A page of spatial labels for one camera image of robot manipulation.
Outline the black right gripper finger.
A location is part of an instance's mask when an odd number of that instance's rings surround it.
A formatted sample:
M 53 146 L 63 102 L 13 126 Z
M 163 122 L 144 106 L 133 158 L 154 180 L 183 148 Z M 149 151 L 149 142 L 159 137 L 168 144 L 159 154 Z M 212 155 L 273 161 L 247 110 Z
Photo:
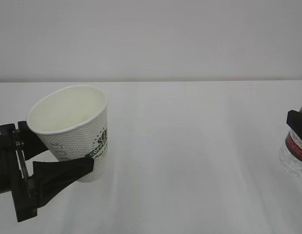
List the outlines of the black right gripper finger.
M 290 110 L 287 114 L 286 124 L 299 136 L 302 137 L 302 113 Z

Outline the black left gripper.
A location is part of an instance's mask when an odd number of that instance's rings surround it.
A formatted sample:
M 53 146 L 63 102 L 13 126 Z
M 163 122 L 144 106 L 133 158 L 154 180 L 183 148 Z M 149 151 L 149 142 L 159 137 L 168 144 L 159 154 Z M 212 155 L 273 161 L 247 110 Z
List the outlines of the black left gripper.
M 93 171 L 94 160 L 88 157 L 59 162 L 34 161 L 35 198 L 30 190 L 25 160 L 48 151 L 48 148 L 30 130 L 26 121 L 19 121 L 18 129 L 14 124 L 1 125 L 0 135 L 5 143 L 0 153 L 7 164 L 9 191 L 18 222 L 37 216 L 37 206 L 45 206 L 66 187 Z

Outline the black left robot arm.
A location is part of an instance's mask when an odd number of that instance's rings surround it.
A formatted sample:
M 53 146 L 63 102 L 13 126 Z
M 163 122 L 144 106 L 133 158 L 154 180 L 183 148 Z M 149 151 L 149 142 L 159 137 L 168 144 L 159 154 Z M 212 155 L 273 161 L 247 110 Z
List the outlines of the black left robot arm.
M 93 171 L 94 160 L 83 157 L 61 162 L 26 161 L 47 151 L 26 121 L 0 126 L 0 194 L 11 192 L 18 222 L 37 216 L 66 187 Z

